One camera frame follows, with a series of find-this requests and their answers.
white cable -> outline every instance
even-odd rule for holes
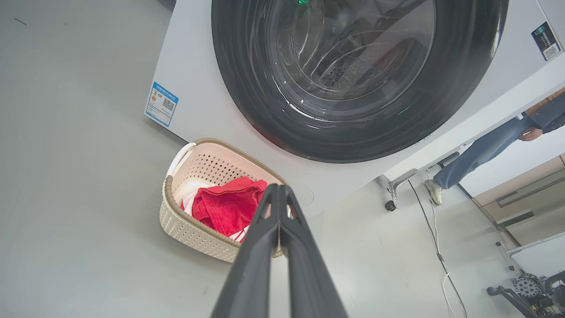
[[[429,179],[428,169],[425,170],[425,173],[426,173],[426,175],[428,176],[428,179]],[[441,253],[440,253],[440,233],[437,231],[437,213],[436,213],[436,209],[433,207],[432,199],[429,200],[429,204],[432,206],[433,228],[436,231],[436,250],[437,250],[437,253],[439,255],[441,255]],[[447,293],[445,291],[445,281],[449,277],[450,271],[449,271],[449,268],[447,268],[447,266],[445,265],[445,262],[443,260],[440,259],[440,262],[442,262],[443,266],[445,267],[445,270],[447,271],[447,273],[445,274],[445,277],[444,277],[444,281],[441,284],[441,290],[444,292],[444,298],[445,298],[445,301],[447,302],[447,306],[449,307],[449,310],[451,311],[453,316],[455,318],[457,318],[457,315],[455,314],[455,311],[453,311],[453,308],[451,307],[451,304],[449,303],[449,298],[447,297]]]

washing machine door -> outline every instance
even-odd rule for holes
[[[484,75],[506,0],[213,0],[224,82],[268,140],[367,161],[440,127]]]

blue label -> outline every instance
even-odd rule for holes
[[[178,101],[179,98],[173,93],[157,84],[157,82],[153,82],[145,113],[157,122],[169,127]]]

hand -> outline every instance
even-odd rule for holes
[[[528,128],[528,130],[524,131],[522,136],[518,137],[518,139],[520,139],[522,141],[532,141],[532,140],[538,138],[539,136],[541,136],[541,134],[543,134],[543,133],[544,132],[541,129],[530,127],[530,128]]]

gray floor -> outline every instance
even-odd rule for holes
[[[143,115],[170,15],[158,0],[3,4],[0,316],[209,316],[229,264],[160,228],[161,184],[185,142]],[[413,178],[431,217],[422,180]],[[420,206],[408,184],[399,190],[393,213],[370,183],[309,224],[351,317],[448,317]],[[500,236],[458,190],[438,227],[468,316],[519,317],[484,291],[512,274]],[[281,257],[272,317],[288,317],[287,279]]]

